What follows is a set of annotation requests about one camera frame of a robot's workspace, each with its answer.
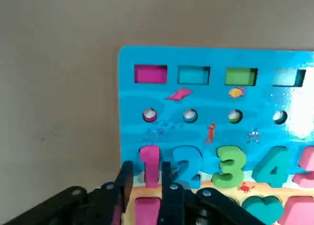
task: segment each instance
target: rectangular slot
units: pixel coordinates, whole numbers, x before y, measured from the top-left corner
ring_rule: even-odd
[[[302,87],[305,72],[305,69],[278,68],[275,70],[273,86]]]
[[[227,68],[226,85],[255,86],[257,68]]]
[[[178,66],[178,84],[209,84],[209,67]]]
[[[136,64],[134,81],[137,84],[166,84],[167,65]]]

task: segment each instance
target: teal number 4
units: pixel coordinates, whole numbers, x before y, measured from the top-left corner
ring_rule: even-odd
[[[288,179],[290,152],[287,148],[276,146],[256,165],[252,177],[257,182],[268,183],[271,187],[279,188]]]

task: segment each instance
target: number 3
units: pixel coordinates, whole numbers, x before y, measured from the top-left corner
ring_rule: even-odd
[[[214,186],[218,188],[232,188],[238,186],[244,179],[242,168],[246,163],[246,155],[237,146],[223,146],[217,149],[221,159],[219,166],[222,174],[212,176]]]

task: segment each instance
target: printed crab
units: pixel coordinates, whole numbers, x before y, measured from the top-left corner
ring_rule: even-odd
[[[253,189],[253,188],[255,188],[255,186],[253,186],[253,187],[248,187],[248,186],[246,185],[246,183],[243,182],[242,185],[239,186],[237,189],[238,189],[239,191],[243,191],[244,193],[249,193],[249,192],[251,192],[250,190]]]

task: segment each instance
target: gray wall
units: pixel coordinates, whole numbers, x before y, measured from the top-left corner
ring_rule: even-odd
[[[313,0],[0,0],[0,223],[119,168],[126,44],[311,49]]]

